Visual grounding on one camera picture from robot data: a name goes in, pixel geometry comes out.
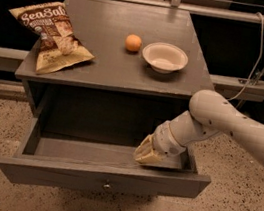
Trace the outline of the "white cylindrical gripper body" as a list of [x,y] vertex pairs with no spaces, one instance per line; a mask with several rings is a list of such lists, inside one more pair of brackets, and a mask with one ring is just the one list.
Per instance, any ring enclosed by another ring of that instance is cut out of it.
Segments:
[[176,157],[186,150],[173,137],[169,121],[165,121],[158,126],[152,135],[152,148],[162,157]]

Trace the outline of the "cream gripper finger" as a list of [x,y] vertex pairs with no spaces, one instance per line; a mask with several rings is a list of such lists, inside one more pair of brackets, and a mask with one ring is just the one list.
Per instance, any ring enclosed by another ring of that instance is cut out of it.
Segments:
[[142,143],[135,149],[133,158],[139,164],[154,164],[163,161],[163,155],[153,147],[153,135],[150,134],[142,141]]

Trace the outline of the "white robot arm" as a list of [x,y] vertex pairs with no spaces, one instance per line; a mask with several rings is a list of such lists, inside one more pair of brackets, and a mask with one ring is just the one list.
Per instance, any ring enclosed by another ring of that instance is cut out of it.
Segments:
[[264,166],[264,125],[236,110],[212,90],[195,93],[186,112],[158,125],[133,154],[139,164],[154,165],[177,157],[190,143],[224,133]]

